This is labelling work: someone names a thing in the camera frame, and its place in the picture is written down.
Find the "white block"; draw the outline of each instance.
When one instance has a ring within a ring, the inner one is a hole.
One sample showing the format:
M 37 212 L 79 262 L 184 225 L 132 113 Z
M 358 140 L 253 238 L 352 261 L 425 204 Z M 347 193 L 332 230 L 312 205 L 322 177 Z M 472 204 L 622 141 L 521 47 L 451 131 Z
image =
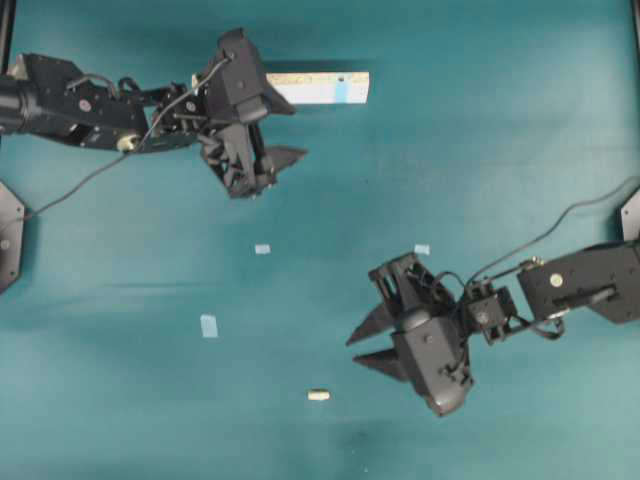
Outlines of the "white block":
M 417 243 L 413 248 L 413 252 L 417 253 L 418 255 L 431 255 L 431 246 Z
M 363 104 L 369 72 L 269 73 L 267 79 L 292 105 Z
M 269 255 L 271 253 L 271 245 L 268 243 L 259 243 L 256 245 L 256 255 Z

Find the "metal bracket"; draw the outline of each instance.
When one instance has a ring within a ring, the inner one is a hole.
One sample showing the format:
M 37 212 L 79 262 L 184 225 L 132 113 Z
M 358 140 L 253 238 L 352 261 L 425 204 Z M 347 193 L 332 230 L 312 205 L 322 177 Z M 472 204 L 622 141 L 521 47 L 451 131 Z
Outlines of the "metal bracket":
M 636 30 L 637 53 L 640 59 L 640 0 L 631 0 L 633 23 Z M 638 190 L 620 210 L 622 231 L 625 241 L 640 238 L 640 190 Z
M 24 215 L 24 204 L 0 182 L 0 294 L 20 276 L 24 222 L 4 225 Z
M 640 238 L 640 190 L 620 209 L 625 242 Z

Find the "small cylinder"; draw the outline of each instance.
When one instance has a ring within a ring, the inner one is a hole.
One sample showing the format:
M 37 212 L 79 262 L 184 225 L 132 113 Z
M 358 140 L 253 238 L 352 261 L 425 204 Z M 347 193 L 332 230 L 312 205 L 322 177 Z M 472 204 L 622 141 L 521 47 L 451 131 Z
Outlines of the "small cylinder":
M 331 392 L 326 388 L 312 388 L 307 391 L 307 398 L 312 402 L 326 402 L 331 400 Z

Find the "blue tape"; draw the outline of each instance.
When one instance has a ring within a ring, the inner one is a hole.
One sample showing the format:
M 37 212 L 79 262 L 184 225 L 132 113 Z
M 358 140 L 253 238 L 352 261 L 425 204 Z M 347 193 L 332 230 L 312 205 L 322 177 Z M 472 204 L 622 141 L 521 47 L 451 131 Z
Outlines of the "blue tape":
M 338 83 L 336 84 L 335 102 L 347 103 L 347 99 L 349 97 L 349 83 L 346 78 L 340 78 L 342 78 L 342 82 L 338 80 Z
M 200 317 L 200 325 L 204 338 L 218 338 L 218 321 L 215 315 L 205 313 Z

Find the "black bracket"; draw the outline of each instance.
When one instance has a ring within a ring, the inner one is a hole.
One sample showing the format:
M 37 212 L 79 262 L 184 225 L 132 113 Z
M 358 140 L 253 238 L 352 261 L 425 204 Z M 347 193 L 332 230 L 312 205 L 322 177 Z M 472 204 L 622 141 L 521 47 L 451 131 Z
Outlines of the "black bracket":
M 622 324 L 640 318 L 640 244 L 596 245 L 518 274 L 537 319 L 589 307 Z
M 24 204 L 0 183 L 0 294 L 20 276 Z

